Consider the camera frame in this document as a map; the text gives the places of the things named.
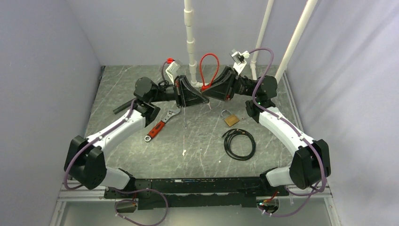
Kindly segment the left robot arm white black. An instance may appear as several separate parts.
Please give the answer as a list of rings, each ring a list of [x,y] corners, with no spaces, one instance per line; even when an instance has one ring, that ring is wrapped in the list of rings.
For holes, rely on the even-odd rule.
[[[132,196],[136,189],[134,176],[125,170],[106,166],[106,154],[156,119],[160,108],[154,105],[155,102],[174,101],[177,107],[209,103],[209,99],[184,75],[166,85],[156,84],[148,77],[139,78],[134,96],[129,109],[119,119],[87,138],[76,136],[71,140],[64,165],[63,184],[67,190],[108,186],[116,188],[124,198]]]

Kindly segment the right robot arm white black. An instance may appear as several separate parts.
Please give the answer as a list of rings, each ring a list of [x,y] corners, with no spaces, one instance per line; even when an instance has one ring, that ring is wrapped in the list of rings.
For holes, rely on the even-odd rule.
[[[321,183],[318,192],[327,185],[331,174],[329,147],[323,139],[315,140],[291,123],[272,102],[277,96],[278,83],[275,77],[264,74],[257,80],[239,76],[231,67],[202,91],[214,99],[227,101],[234,95],[250,96],[246,111],[256,123],[271,131],[289,150],[291,163],[286,167],[267,170],[260,175],[259,189],[271,195],[278,186],[296,186],[300,189]]]

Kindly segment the brass padlock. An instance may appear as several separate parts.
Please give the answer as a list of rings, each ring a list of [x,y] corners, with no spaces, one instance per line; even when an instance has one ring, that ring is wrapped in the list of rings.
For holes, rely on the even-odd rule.
[[[232,114],[229,110],[222,110],[221,116],[228,127],[232,127],[240,121],[240,119],[235,114]]]

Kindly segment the red alligator clip lead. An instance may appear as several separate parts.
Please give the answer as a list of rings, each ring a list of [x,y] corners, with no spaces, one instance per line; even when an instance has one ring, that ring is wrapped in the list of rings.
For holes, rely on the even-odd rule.
[[[215,63],[216,63],[214,65],[215,70],[214,70],[214,73],[212,76],[211,76],[211,72],[210,72],[210,67],[209,66],[204,67],[204,65],[203,65],[204,60],[209,57],[213,57],[215,60]],[[211,87],[216,76],[218,75],[219,69],[220,69],[220,61],[216,54],[206,53],[201,57],[201,59],[199,61],[199,74],[200,74],[200,78],[202,81],[202,86],[200,88],[201,91],[205,91],[206,89]]]

